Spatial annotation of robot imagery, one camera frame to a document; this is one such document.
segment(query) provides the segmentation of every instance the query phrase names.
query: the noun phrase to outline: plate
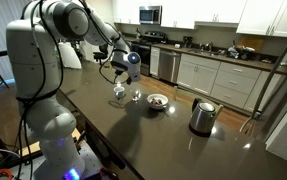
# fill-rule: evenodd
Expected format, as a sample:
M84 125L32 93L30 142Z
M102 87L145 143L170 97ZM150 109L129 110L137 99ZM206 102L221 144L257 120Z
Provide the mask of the plate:
M160 105L156 105L156 104L152 104L152 99L155 99L155 100L161 100L162 101L162 104ZM167 99L166 96L162 95L162 94L151 94L147 97L147 102L149 102L150 104L150 107L153 108L153 109L163 109L167 103L169 102L169 100Z

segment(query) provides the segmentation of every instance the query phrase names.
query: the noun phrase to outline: lid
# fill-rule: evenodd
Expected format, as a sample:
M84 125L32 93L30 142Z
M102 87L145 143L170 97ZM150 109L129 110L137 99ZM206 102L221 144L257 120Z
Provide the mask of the lid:
M209 103L200 103L199 104L200 108L204 111L209 111L209 112L212 112L215 110L214 106L212 106L211 104Z

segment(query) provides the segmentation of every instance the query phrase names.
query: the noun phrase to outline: cup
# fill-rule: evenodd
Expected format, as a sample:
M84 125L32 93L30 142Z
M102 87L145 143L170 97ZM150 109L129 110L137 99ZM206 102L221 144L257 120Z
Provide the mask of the cup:
M125 88L120 86L120 87L115 87L114 88L114 94L115 94L115 97L120 99L122 97L124 97L124 90Z
M138 101L141 97L141 92L139 89L131 89L131 97L133 101Z

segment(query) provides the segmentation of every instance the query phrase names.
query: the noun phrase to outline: backsplash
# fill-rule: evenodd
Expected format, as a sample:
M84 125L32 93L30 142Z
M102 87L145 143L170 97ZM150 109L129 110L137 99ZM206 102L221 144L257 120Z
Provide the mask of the backsplash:
M196 26L195 29L166 28L159 25L131 25L115 24L117 29L123 33L135 34L136 28L143 34L145 31L161 31L168 35L172 41L182 42L183 36L192 36L194 44L206 44L213 42L214 46L229 48L233 46L233 40L238 44L243 34L237 34L236 28L232 27L214 27L214 26ZM261 50L256 53L279 56L287 44L287 38L284 37L263 37L264 43Z

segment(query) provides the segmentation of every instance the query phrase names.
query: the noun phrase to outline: dark countertop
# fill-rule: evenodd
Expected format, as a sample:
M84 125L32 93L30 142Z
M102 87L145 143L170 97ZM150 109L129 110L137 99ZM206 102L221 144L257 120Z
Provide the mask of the dark countertop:
M219 122L210 138L196 136L188 128L191 107L169 100L164 111L153 110L146 100L153 92L138 83L123 85L126 96L117 100L98 64L82 68L64 70L61 91L145 179L287 179L287 161L266 151L265 144ZM107 68L103 74L114 77ZM131 100L133 88L142 93L138 102Z
M138 41L137 39L132 38L132 37L125 37L125 40L130 41L130 42ZM229 58L229 57L225 57L225 56L202 55L202 54L190 52L191 50L193 50L195 48L175 48L173 44L153 44L152 47L157 47L157 48L176 51L176 52L185 53L185 54L189 54L189 55L193 55L193 56L199 56L199 57L203 57L203 58L213 59L213 60L217 60L217 61L221 61L221 62L237 64L237 65L241 65L241 66L259 69L262 71L270 71L274 66L274 64L263 63L260 61L244 61L244 60L233 59L233 58ZM287 74L287 66L279 66L276 72L279 74Z

